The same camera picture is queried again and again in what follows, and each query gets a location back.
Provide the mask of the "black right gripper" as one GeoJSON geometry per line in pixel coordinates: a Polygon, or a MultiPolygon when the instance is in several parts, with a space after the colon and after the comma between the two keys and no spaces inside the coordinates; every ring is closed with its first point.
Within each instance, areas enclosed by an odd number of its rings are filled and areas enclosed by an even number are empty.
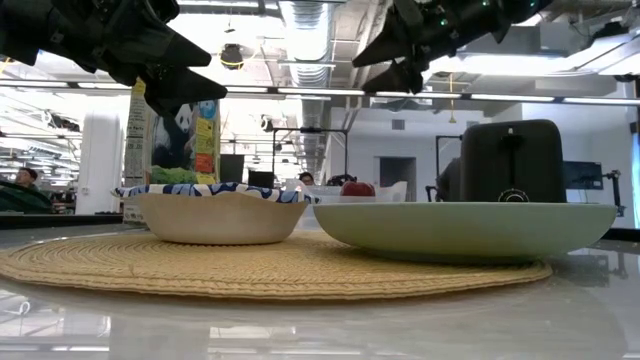
{"type": "Polygon", "coordinates": [[[522,23],[553,0],[430,0],[392,4],[381,32],[353,60],[360,68],[383,62],[389,67],[368,80],[366,93],[423,89],[426,61],[455,56],[459,48],[490,34],[501,43],[512,25],[522,23]],[[396,58],[405,57],[400,62],[396,58]]]}

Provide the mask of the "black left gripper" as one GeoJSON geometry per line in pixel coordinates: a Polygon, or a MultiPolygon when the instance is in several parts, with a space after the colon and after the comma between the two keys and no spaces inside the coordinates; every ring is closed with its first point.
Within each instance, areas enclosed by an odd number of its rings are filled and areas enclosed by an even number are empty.
{"type": "Polygon", "coordinates": [[[0,0],[0,55],[33,66],[48,52],[128,86],[141,74],[146,103],[174,117],[184,104],[227,95],[186,68],[211,55],[167,26],[179,11],[176,0],[0,0]]]}

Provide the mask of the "panda cereal bag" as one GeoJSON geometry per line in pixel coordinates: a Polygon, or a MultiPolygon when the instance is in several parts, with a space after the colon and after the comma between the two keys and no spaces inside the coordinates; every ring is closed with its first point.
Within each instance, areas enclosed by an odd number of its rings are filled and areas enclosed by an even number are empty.
{"type": "Polygon", "coordinates": [[[146,103],[145,90],[141,80],[131,90],[123,185],[219,182],[220,102],[186,103],[164,118],[146,103]]]}

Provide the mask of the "red apple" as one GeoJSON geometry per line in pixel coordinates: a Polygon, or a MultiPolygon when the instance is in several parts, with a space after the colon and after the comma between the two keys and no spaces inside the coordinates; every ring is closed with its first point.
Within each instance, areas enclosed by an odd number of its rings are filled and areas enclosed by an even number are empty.
{"type": "Polygon", "coordinates": [[[341,196],[347,197],[375,197],[375,187],[366,182],[347,181],[341,187],[341,196]]]}

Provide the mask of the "monitor on black arm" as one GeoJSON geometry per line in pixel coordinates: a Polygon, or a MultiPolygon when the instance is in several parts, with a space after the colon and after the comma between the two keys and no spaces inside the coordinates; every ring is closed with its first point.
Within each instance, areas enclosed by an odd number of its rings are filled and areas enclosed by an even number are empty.
{"type": "Polygon", "coordinates": [[[619,180],[621,172],[611,170],[605,173],[598,162],[565,161],[563,163],[566,190],[604,190],[605,182],[610,181],[613,192],[613,203],[617,217],[625,215],[626,207],[621,203],[619,180]]]}

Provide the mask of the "black monitor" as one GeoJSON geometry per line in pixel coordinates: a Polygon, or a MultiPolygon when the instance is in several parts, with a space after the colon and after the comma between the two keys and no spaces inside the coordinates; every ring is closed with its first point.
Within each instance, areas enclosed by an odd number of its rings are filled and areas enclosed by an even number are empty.
{"type": "Polygon", "coordinates": [[[220,181],[241,183],[244,172],[244,156],[238,154],[220,155],[220,181]]]}

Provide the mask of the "white pillar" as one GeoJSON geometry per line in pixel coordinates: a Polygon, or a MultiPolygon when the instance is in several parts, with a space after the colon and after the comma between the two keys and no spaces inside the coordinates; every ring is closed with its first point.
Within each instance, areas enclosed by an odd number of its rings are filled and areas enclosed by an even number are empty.
{"type": "Polygon", "coordinates": [[[123,128],[117,113],[90,110],[84,118],[77,182],[78,215],[115,213],[119,200],[111,192],[121,184],[123,128]]]}

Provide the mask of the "clear plastic container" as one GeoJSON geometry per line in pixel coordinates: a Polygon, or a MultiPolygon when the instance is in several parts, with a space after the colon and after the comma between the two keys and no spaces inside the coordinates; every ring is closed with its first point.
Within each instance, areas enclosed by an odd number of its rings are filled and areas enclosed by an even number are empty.
{"type": "MultiPolygon", "coordinates": [[[[288,180],[287,190],[300,190],[320,199],[320,205],[334,203],[397,203],[406,201],[407,183],[399,181],[390,187],[375,187],[373,197],[343,196],[338,186],[306,186],[299,180],[288,180]]],[[[309,205],[299,219],[296,230],[319,230],[313,206],[309,205]]]]}

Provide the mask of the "black toaster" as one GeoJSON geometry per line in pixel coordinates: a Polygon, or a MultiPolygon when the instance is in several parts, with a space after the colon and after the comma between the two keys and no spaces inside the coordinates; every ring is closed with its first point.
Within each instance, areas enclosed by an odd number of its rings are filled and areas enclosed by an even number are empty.
{"type": "Polygon", "coordinates": [[[462,135],[463,202],[564,203],[560,132],[550,120],[475,125],[462,135]]]}

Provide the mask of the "blue patterned paper bowl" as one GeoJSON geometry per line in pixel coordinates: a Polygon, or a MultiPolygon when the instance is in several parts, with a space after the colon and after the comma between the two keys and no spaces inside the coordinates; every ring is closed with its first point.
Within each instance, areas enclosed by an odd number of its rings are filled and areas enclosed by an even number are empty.
{"type": "Polygon", "coordinates": [[[304,190],[277,190],[236,182],[120,187],[150,231],[168,242],[263,245],[286,239],[305,209],[320,199],[304,190]]]}

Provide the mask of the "pale green plate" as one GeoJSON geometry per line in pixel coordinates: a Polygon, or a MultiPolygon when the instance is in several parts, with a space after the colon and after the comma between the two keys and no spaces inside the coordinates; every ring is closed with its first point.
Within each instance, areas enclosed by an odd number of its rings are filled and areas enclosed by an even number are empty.
{"type": "Polygon", "coordinates": [[[377,256],[481,264],[588,247],[616,218],[612,205],[584,203],[335,203],[313,210],[332,238],[377,256]]]}

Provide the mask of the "round woven straw placemat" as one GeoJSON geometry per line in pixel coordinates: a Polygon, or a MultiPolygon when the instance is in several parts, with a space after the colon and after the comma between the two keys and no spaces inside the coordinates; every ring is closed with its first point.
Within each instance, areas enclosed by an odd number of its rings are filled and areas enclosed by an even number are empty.
{"type": "Polygon", "coordinates": [[[73,237],[0,250],[0,277],[100,291],[256,301],[421,297],[543,280],[551,267],[388,260],[322,232],[269,245],[207,246],[152,234],[73,237]]]}

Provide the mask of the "black metal stand frame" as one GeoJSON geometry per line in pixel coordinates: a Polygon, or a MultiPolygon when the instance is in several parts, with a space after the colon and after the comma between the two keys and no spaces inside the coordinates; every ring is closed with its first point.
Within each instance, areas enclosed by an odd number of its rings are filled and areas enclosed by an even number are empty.
{"type": "Polygon", "coordinates": [[[462,140],[462,135],[436,135],[435,136],[435,150],[436,159],[439,160],[443,153],[456,142],[462,140]]]}

